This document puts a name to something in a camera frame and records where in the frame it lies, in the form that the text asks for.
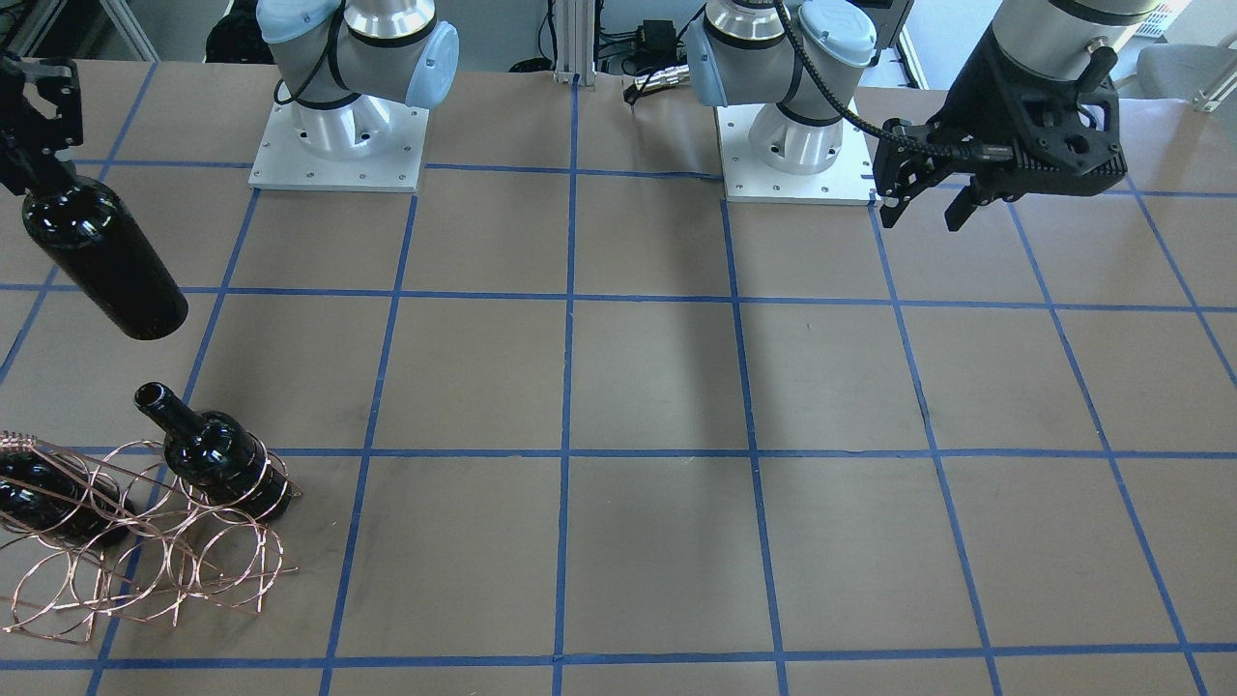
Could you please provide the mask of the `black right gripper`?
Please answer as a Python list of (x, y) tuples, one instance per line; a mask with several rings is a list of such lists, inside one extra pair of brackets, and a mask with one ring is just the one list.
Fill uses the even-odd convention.
[(14, 194), (57, 194), (74, 185), (62, 151), (83, 142), (80, 82), (71, 58), (1, 57), (1, 180)]

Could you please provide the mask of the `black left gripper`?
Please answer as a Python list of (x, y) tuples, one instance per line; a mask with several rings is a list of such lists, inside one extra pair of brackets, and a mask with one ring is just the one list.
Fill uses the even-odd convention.
[(970, 178), (945, 210), (950, 232), (993, 202), (1112, 189), (1128, 172), (1110, 78), (1127, 40), (1127, 19), (995, 19), (936, 114), (882, 125), (880, 225), (950, 176)]

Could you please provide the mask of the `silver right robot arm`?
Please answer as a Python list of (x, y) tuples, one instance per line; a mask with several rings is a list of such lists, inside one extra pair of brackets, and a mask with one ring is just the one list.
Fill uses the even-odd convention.
[[(281, 79), (251, 171), (261, 189), (412, 192), (430, 110), (458, 74), (460, 40), (432, 1), (260, 1)], [(849, 1), (706, 1), (682, 37), (683, 66), (638, 75), (646, 96), (688, 84), (711, 108), (734, 202), (866, 204), (877, 198), (854, 91), (878, 30)], [(80, 189), (66, 151), (83, 140), (71, 59), (2, 57), (2, 185)]]

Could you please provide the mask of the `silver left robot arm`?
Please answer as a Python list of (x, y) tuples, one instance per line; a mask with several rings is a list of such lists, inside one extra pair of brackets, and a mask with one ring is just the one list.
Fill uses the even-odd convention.
[(715, 108), (761, 108), (755, 147), (776, 171), (826, 171), (841, 122), (878, 141), (880, 223), (950, 176), (956, 232), (980, 206), (1027, 194), (1097, 195), (1127, 176), (1110, 70), (1153, 1), (1003, 1), (936, 114), (866, 122), (849, 103), (877, 30), (849, 1), (708, 1), (684, 31), (691, 89)]

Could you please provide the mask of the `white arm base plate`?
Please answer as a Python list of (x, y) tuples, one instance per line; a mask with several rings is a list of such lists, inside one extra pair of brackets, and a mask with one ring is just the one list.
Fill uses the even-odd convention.
[(375, 96), (335, 110), (276, 104), (247, 184), (263, 190), (414, 194), (430, 110)]
[(875, 202), (865, 134), (847, 120), (825, 127), (795, 122), (776, 104), (714, 109), (726, 199), (731, 203)]

